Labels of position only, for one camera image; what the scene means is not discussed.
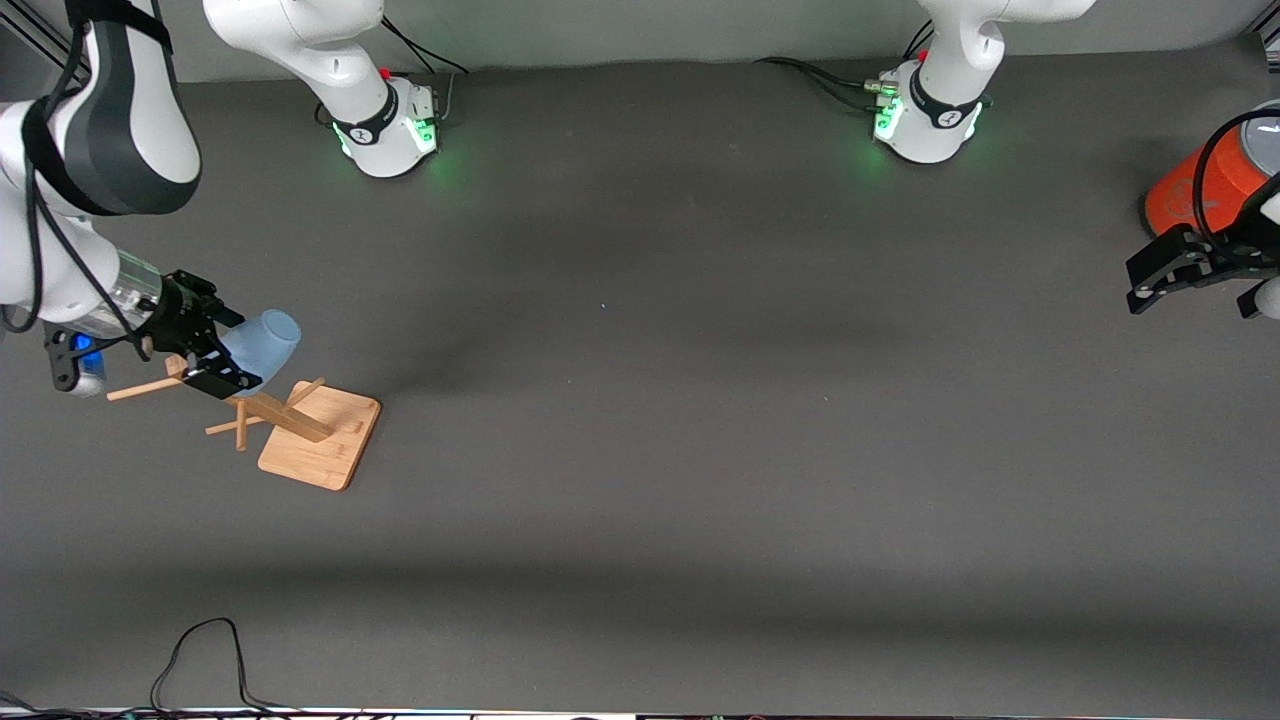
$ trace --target wooden peg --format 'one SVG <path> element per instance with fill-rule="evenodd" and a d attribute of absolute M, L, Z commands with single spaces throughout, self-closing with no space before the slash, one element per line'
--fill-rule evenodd
<path fill-rule="evenodd" d="M 168 375 L 165 379 L 111 391 L 106 393 L 106 401 L 115 402 L 116 400 L 128 400 L 140 395 L 178 387 L 182 384 L 182 374 L 186 370 L 187 360 L 184 360 L 182 355 L 169 355 L 164 359 L 164 374 Z"/>
<path fill-rule="evenodd" d="M 124 389 L 114 389 L 106 393 L 106 401 L 115 402 L 116 400 L 128 400 L 131 397 L 147 395 L 148 392 L 156 392 L 170 387 L 178 387 L 180 384 L 182 380 L 179 380 L 178 378 L 165 378 L 163 380 L 154 380 L 140 386 L 127 387 Z"/>
<path fill-rule="evenodd" d="M 248 411 L 244 409 L 244 401 L 243 400 L 237 400 L 236 401 L 236 452 L 244 452 L 244 450 L 248 447 L 248 425 L 246 424 L 246 419 L 247 419 L 246 413 L 248 413 Z"/>
<path fill-rule="evenodd" d="M 302 402 L 308 395 L 324 386 L 324 378 L 316 378 L 308 383 L 305 388 L 296 392 L 289 401 L 284 404 L 285 407 L 293 407 L 298 402 Z M 259 423 L 265 423 L 266 420 L 259 418 L 257 415 L 251 415 L 246 424 L 256 425 Z M 206 436 L 216 436 L 218 433 L 225 433 L 236 429 L 236 423 L 223 423 L 220 425 L 214 425 L 211 428 L 205 428 Z"/>
<path fill-rule="evenodd" d="M 289 430 L 291 433 L 303 437 L 311 442 L 320 442 L 333 434 L 333 428 L 329 425 L 306 415 L 305 413 L 300 413 L 294 407 L 285 407 L 283 402 L 270 395 L 266 395 L 265 392 L 259 392 L 247 397 L 227 398 L 227 402 L 234 401 L 243 402 L 250 413 L 257 415 L 268 423 Z"/>

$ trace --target blue component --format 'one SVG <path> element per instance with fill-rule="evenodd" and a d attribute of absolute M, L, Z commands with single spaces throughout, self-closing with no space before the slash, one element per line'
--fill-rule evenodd
<path fill-rule="evenodd" d="M 93 338 L 88 337 L 87 334 L 76 333 L 76 336 L 72 337 L 72 350 L 77 351 L 88 350 L 90 347 L 93 347 Z M 93 352 L 91 355 L 86 355 L 79 360 L 77 360 L 77 363 L 81 364 L 81 372 L 83 372 L 84 374 L 101 375 L 104 372 L 101 352 Z"/>

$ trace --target wooden base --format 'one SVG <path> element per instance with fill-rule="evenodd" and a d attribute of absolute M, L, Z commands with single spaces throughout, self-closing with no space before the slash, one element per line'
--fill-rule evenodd
<path fill-rule="evenodd" d="M 360 462 L 383 406 L 371 397 L 332 387 L 316 387 L 311 395 L 294 404 L 294 397 L 310 384 L 300 382 L 293 386 L 288 404 L 333 428 L 333 434 L 320 442 L 311 442 L 284 428 L 273 428 L 262 456 L 257 459 L 257 466 L 268 473 L 334 492 L 343 491 L 356 473 L 356 464 Z"/>

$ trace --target orange cylinder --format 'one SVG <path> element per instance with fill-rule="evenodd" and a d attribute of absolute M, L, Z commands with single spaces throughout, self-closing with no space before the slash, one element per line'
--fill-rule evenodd
<path fill-rule="evenodd" d="M 1210 232 L 1217 232 L 1235 222 L 1244 201 L 1267 181 L 1268 174 L 1245 149 L 1244 129 L 1242 127 L 1236 132 L 1228 133 L 1213 149 L 1204 169 L 1204 219 L 1208 222 Z M 1203 152 L 1202 145 L 1147 193 L 1144 213 L 1147 225 L 1153 234 L 1161 236 L 1181 223 L 1196 227 L 1196 215 L 1192 213 L 1192 178 L 1196 174 L 1196 163 Z"/>

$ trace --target black strap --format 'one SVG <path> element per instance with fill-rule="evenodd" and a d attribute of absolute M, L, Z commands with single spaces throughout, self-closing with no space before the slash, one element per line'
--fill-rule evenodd
<path fill-rule="evenodd" d="M 396 92 L 396 86 L 387 83 L 387 101 L 383 102 L 383 109 L 376 115 L 358 123 L 344 123 L 337 119 L 333 123 L 356 145 L 374 145 L 383 136 L 383 131 L 396 119 L 398 102 L 399 96 Z"/>
<path fill-rule="evenodd" d="M 54 136 L 49 132 L 49 126 L 44 122 L 45 105 L 47 102 L 47 96 L 36 100 L 22 118 L 22 142 L 26 145 L 27 156 L 31 158 L 32 167 L 40 170 L 40 174 L 45 177 L 45 182 L 58 191 L 58 195 L 61 195 L 68 202 L 81 210 L 93 215 L 118 215 L 119 213 L 113 213 L 93 202 L 76 184 L 72 177 L 67 174 L 67 164 L 63 163 L 63 156 L 58 152 L 58 145 L 54 143 Z"/>
<path fill-rule="evenodd" d="M 911 100 L 915 101 L 918 108 L 924 110 L 924 114 L 933 122 L 933 127 L 938 129 L 951 129 L 959 126 L 961 120 L 969 117 L 969 113 L 973 113 L 974 108 L 978 106 L 978 102 L 982 102 L 982 96 L 974 97 L 964 105 L 948 105 L 937 100 L 925 92 L 924 86 L 920 83 L 920 68 L 923 67 L 924 65 L 916 67 L 915 72 L 911 73 Z"/>
<path fill-rule="evenodd" d="M 119 23 L 151 37 L 172 55 L 173 41 L 164 23 L 133 6 L 128 0 L 67 0 L 67 19 L 72 27 L 86 22 Z"/>

